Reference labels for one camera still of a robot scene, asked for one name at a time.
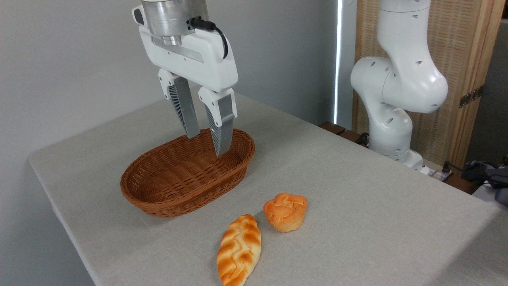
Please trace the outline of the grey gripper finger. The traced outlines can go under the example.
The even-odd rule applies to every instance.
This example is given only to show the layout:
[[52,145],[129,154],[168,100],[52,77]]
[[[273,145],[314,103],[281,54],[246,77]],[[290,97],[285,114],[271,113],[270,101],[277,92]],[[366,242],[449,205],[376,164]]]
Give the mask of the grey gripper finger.
[[219,157],[230,150],[233,120],[238,116],[234,90],[216,93],[201,87],[198,96],[205,105],[216,156]]
[[199,135],[200,129],[188,80],[162,68],[158,71],[158,78],[165,99],[172,103],[187,137],[192,139]]

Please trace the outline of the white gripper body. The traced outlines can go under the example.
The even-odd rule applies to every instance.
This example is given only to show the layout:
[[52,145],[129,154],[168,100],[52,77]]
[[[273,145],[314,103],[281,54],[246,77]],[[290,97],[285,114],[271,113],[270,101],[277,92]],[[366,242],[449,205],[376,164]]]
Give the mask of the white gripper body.
[[154,65],[217,93],[238,82],[227,39],[192,24],[209,19],[206,5],[139,5],[132,15]]

